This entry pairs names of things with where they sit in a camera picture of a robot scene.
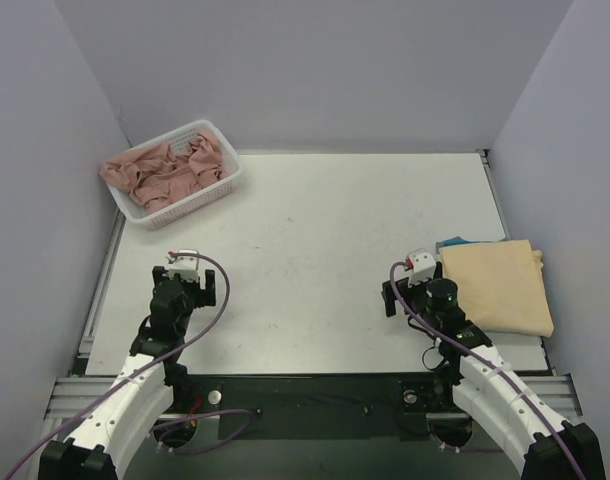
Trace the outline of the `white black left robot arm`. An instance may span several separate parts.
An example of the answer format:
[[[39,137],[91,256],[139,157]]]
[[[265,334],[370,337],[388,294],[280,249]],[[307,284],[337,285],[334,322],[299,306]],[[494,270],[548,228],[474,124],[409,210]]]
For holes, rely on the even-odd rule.
[[[191,315],[216,305],[215,272],[156,266],[150,313],[103,398],[63,440],[40,455],[40,479],[121,479],[149,430],[166,410],[190,402],[187,368],[178,363]]]

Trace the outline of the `yellow t shirt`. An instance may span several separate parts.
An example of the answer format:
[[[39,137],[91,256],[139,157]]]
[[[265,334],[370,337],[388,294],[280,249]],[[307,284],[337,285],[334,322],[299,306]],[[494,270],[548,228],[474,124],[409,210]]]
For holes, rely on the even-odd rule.
[[[527,240],[481,242],[439,250],[443,276],[458,303],[484,331],[549,337],[554,323],[542,275],[542,252]]]

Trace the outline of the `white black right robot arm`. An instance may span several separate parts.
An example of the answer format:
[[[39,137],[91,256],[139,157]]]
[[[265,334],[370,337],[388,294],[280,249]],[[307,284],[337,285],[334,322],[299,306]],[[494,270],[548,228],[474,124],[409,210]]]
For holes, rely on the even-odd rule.
[[[524,479],[603,479],[598,437],[547,406],[501,357],[492,340],[458,303],[457,284],[442,265],[406,260],[406,278],[382,285],[385,313],[403,308],[433,338],[443,357],[431,396],[443,409],[459,408],[478,423]]]

